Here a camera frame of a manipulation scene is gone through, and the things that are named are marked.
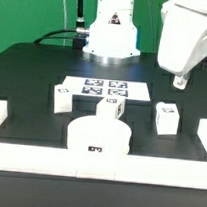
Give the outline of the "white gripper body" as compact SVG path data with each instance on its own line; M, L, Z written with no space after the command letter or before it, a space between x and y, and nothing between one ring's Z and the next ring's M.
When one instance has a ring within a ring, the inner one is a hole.
M168 0L161 13L158 64L184 76L207 57L207 2Z

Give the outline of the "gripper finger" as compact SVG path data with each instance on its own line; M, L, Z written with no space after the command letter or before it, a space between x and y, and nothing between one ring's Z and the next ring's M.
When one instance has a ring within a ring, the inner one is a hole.
M179 90L184 90L187 86L189 78L190 77L188 75L184 75L181 77L175 76L173 80L173 85Z

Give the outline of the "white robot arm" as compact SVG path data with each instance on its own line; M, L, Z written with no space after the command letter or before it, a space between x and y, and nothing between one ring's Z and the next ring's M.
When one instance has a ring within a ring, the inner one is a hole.
M96 62L122 64L138 59L134 0L98 0L83 54ZM173 85L186 88L190 71L207 59L207 0L168 0L161 8L158 64L173 73Z

